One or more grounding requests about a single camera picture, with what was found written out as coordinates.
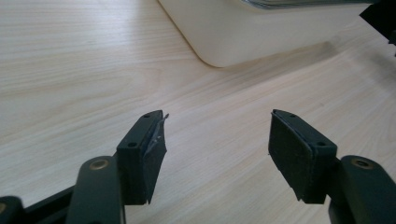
table surface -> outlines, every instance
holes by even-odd
[[[268,155],[271,111],[299,115],[396,179],[395,48],[360,18],[330,42],[203,63],[156,0],[0,2],[0,190],[25,206],[72,186],[162,109],[168,153],[128,223],[329,223]]]

